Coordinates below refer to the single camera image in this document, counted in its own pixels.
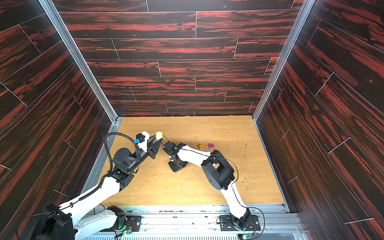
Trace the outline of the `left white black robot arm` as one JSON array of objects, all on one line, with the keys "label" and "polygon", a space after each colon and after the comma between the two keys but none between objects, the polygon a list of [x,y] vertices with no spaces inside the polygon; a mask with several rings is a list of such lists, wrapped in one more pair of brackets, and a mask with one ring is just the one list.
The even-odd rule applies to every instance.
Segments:
[{"label": "left white black robot arm", "polygon": [[134,144],[135,152],[122,148],[114,156],[109,155],[110,169],[96,186],[58,207],[49,205],[42,213],[36,214],[37,223],[30,237],[32,240],[82,240],[105,229],[120,237],[132,231],[134,222],[128,220],[125,211],[119,207],[107,207],[90,217],[87,217],[87,213],[125,189],[146,158],[155,159],[163,134],[157,132],[150,136],[142,132],[135,139],[117,132],[109,135],[128,139]]}]

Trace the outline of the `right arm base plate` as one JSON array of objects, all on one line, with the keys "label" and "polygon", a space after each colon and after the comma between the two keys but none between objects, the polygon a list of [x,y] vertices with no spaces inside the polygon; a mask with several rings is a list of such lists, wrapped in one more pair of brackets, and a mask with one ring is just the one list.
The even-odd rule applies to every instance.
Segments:
[{"label": "right arm base plate", "polygon": [[216,223],[220,225],[221,231],[253,231],[258,232],[261,230],[260,221],[257,215],[251,215],[250,218],[244,223],[244,226],[238,228],[234,224],[234,218],[232,215],[220,215],[216,220]]}]

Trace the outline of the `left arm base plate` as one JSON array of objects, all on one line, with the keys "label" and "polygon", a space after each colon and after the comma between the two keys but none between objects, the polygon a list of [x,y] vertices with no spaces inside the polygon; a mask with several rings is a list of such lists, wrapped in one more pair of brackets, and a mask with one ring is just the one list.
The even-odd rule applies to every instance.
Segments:
[{"label": "left arm base plate", "polygon": [[112,227],[101,230],[101,232],[115,232],[125,234],[138,232],[141,227],[141,220],[142,216],[120,216],[117,218]]}]

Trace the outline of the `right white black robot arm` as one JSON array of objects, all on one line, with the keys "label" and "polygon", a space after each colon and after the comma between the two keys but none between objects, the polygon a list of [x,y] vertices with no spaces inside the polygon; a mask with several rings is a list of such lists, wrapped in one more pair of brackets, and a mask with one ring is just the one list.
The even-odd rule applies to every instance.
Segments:
[{"label": "right white black robot arm", "polygon": [[201,167],[209,183],[220,191],[230,209],[233,225],[244,230],[250,220],[251,212],[242,201],[236,186],[235,173],[230,161],[219,151],[204,152],[185,144],[175,145],[167,142],[164,151],[169,155],[169,165],[173,172],[178,172],[188,163]]}]

